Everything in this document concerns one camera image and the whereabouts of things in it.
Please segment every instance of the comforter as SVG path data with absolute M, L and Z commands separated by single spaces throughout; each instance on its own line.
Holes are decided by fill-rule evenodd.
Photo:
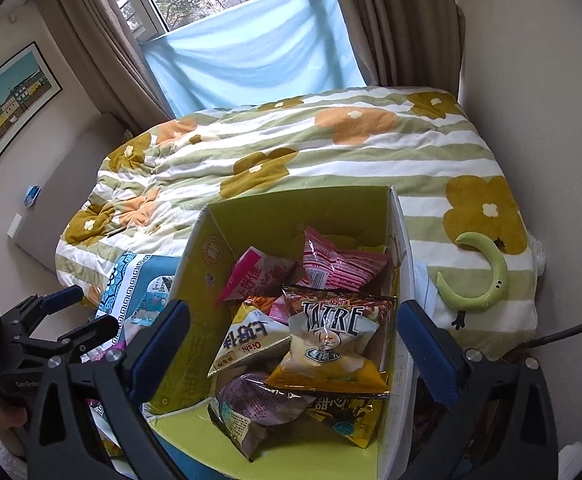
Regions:
M 487 289 L 487 260 L 453 243 L 463 232 L 504 253 L 504 300 L 462 319 L 438 296 L 438 326 L 492 357 L 532 338 L 536 270 L 517 203 L 455 98 L 431 88 L 347 89 L 158 124 L 103 161 L 58 243 L 58 278 L 97 304 L 122 253 L 181 255 L 210 202 L 351 185 L 395 186 L 413 257 L 433 283 L 441 270 L 460 295 Z

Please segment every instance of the yellow snack bag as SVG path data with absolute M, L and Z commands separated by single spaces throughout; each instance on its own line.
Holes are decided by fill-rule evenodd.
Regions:
M 235 313 L 207 377 L 220 370 L 283 355 L 289 348 L 289 327 L 267 314 L 276 298 L 248 297 Z
M 386 380 L 388 372 L 382 372 Z M 357 447 L 366 449 L 380 420 L 383 401 L 380 399 L 349 399 L 319 397 L 307 408 L 306 414 L 345 436 Z
M 282 290 L 290 316 L 291 348 L 267 384 L 318 394 L 388 396 L 380 372 L 361 354 L 395 298 L 297 285 Z

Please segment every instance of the picture frame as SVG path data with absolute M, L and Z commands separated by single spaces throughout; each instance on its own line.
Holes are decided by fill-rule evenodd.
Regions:
M 0 66 L 0 156 L 61 90 L 35 41 Z

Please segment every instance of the cardboard box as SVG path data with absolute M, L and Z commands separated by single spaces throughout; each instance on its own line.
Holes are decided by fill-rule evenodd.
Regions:
M 207 379 L 207 372 L 231 323 L 228 308 L 216 305 L 216 299 L 236 259 L 254 246 L 301 261 L 307 226 L 324 235 L 341 235 L 342 240 L 354 238 L 364 247 L 386 245 L 389 264 L 373 280 L 370 292 L 399 296 L 400 303 L 415 297 L 411 246 L 391 187 L 288 190 L 210 204 L 194 227 L 171 290 L 172 298 L 189 304 L 191 330 L 151 406 L 159 413 L 173 413 L 149 423 L 190 457 L 240 480 L 397 478 L 409 455 L 415 381 L 413 361 L 392 317 L 385 332 L 391 396 L 369 448 L 359 449 L 302 415 L 274 428 L 277 431 L 261 443 L 250 463 L 209 420 L 205 399 L 216 384 Z

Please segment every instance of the hand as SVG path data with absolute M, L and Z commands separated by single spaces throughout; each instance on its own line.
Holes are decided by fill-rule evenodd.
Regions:
M 27 422 L 27 410 L 0 402 L 0 441 L 14 455 L 24 457 L 24 446 L 14 433 L 14 428 L 20 428 Z

